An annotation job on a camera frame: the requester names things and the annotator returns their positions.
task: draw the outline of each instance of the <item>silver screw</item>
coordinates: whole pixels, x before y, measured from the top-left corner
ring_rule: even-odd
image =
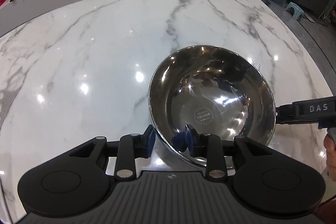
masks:
[[[214,179],[220,179],[225,176],[225,173],[222,170],[215,169],[209,172],[209,176],[211,176]]]
[[[133,175],[133,172],[129,169],[121,169],[117,172],[117,176],[120,178],[129,178]]]

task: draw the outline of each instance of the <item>bowl rim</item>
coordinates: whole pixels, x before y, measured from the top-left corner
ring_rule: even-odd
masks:
[[[271,98],[272,98],[272,102],[273,102],[273,111],[274,111],[274,119],[273,119],[273,128],[271,130],[271,133],[270,133],[270,136],[266,142],[266,146],[268,146],[268,144],[270,143],[272,137],[273,137],[273,134],[274,134],[274,129],[275,129],[275,125],[276,125],[276,106],[275,106],[275,101],[274,101],[274,97],[273,97],[273,93],[272,93],[272,90],[271,88],[269,87],[266,79],[264,78],[264,76],[260,73],[260,71],[253,65],[251,64],[246,58],[244,58],[243,56],[239,55],[238,53],[236,52],[233,52],[231,50],[228,50],[227,48],[223,48],[223,47],[218,47],[218,46],[213,46],[213,45],[193,45],[193,46],[188,46],[188,47],[184,47],[184,48],[181,48],[173,53],[171,53],[169,56],[167,56],[159,65],[158,67],[156,68],[152,78],[151,78],[151,82],[150,82],[150,85],[149,85],[149,89],[148,89],[148,106],[149,106],[149,113],[150,113],[150,119],[151,119],[151,123],[156,131],[156,135],[159,137],[159,139],[163,142],[163,144],[169,149],[171,150],[171,152],[173,152],[174,154],[177,154],[184,162],[190,164],[190,165],[193,165],[193,166],[197,166],[197,167],[201,167],[201,168],[205,168],[206,165],[202,165],[200,163],[197,163],[185,156],[183,156],[179,151],[177,151],[175,148],[173,148],[173,146],[170,145],[170,143],[166,140],[166,138],[163,136],[163,134],[161,133],[161,131],[158,129],[158,125],[156,124],[155,120],[154,120],[154,117],[153,117],[153,112],[152,112],[152,106],[151,106],[151,88],[152,88],[152,83],[153,83],[153,79],[154,79],[154,76],[155,74],[157,73],[158,69],[160,68],[160,66],[168,59],[171,58],[172,55],[176,54],[177,52],[180,52],[182,50],[185,50],[185,49],[189,49],[189,48],[195,48],[195,47],[211,47],[211,48],[217,48],[217,49],[220,49],[220,50],[225,50],[225,51],[228,51],[232,54],[235,54],[241,58],[243,58],[245,61],[247,61],[257,72],[258,74],[261,76],[261,78],[265,81],[266,83],[266,86],[267,86],[267,89],[271,95]]]

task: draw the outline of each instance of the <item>gray tile floor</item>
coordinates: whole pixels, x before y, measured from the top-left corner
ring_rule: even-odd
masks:
[[[269,8],[288,26],[299,39],[320,69],[333,95],[336,95],[336,30],[330,24],[306,18],[300,21],[275,3]]]

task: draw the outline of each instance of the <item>small step stool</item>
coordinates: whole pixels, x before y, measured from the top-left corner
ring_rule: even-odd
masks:
[[[293,8],[294,9],[294,15],[293,15],[293,18],[295,20],[298,20],[298,19],[301,19],[303,14],[305,13],[300,7],[298,7],[298,5],[296,5],[294,2],[290,2],[287,7],[286,7],[286,11],[289,9],[289,8]]]

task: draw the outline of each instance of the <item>stainless steel bowl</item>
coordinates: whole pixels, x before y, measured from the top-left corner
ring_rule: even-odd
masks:
[[[245,135],[266,145],[275,127],[275,103],[266,80],[224,48],[192,46],[168,56],[152,77],[148,100],[159,137],[196,165],[205,166],[206,159],[191,158],[179,148],[186,124],[222,140]]]

